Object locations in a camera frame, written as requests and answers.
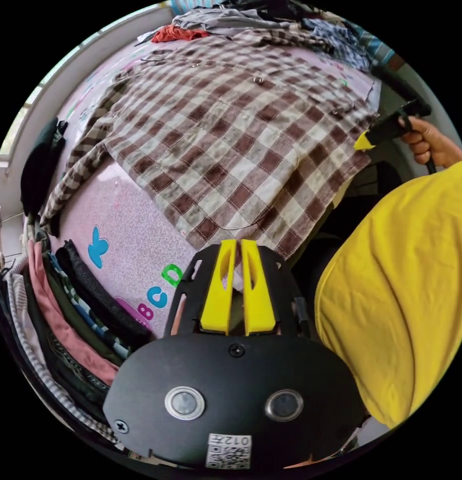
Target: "pink bedsheet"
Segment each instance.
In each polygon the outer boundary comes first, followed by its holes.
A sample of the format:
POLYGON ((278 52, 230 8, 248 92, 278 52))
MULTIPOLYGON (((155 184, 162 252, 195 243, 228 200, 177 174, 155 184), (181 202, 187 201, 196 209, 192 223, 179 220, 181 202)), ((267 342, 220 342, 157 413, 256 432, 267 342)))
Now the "pink bedsheet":
MULTIPOLYGON (((60 120, 67 120, 69 126, 54 185, 63 174, 87 116, 109 80, 120 70, 140 62, 140 58, 152 50, 176 49, 182 43, 183 40, 129 45, 82 82, 58 115, 60 120)), ((287 50, 341 78, 361 98, 368 97, 373 79, 365 74, 308 50, 287 50)), ((102 286, 136 321, 161 337, 175 286, 195 251, 157 210, 149 196, 113 161, 102 165, 69 202, 61 218, 61 236, 51 238, 53 250, 69 239, 102 286), (93 243, 97 237, 104 241, 93 243)))

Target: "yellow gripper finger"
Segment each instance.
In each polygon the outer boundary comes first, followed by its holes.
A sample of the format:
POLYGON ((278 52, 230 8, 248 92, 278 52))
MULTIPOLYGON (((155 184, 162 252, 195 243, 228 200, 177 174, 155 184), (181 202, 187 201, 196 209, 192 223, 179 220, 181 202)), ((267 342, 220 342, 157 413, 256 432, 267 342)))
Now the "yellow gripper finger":
POLYGON ((366 134, 368 133, 369 130, 366 130, 363 132, 359 138, 356 140, 356 143, 354 144, 354 149, 355 150, 371 150, 373 149, 376 145, 371 145, 371 142, 367 139, 366 134))
POLYGON ((274 330, 276 320, 257 244, 241 241, 246 336, 274 330))
POLYGON ((236 248, 236 240, 223 240, 221 242, 206 303, 201 315, 201 328, 207 332, 229 334, 236 248), (222 280, 226 275, 227 284, 224 288, 222 280))

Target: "yellow shirt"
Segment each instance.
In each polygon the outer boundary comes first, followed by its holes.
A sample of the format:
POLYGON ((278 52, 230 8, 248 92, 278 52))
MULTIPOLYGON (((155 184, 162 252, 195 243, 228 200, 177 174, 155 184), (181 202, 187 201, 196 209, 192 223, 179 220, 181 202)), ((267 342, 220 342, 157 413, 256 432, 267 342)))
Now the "yellow shirt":
POLYGON ((324 271, 324 344, 368 411, 393 428, 427 398, 462 341, 462 161, 388 194, 324 271))

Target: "qr code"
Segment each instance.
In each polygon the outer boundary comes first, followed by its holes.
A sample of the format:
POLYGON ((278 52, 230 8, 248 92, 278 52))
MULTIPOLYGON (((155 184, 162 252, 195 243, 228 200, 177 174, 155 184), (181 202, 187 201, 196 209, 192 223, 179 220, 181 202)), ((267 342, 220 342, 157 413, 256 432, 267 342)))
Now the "qr code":
POLYGON ((248 470, 251 467, 251 444, 241 436, 214 435, 209 438, 206 467, 220 470, 248 470))

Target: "brown checkered shirt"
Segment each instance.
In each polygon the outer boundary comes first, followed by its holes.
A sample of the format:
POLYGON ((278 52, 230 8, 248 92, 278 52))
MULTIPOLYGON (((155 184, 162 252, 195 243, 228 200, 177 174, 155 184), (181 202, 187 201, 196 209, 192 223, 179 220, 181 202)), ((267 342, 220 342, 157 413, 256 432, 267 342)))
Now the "brown checkered shirt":
POLYGON ((289 258, 369 163, 353 144, 374 114, 279 45, 330 49, 306 31, 247 30, 155 51, 117 75, 41 225, 110 156, 195 249, 247 238, 289 258))

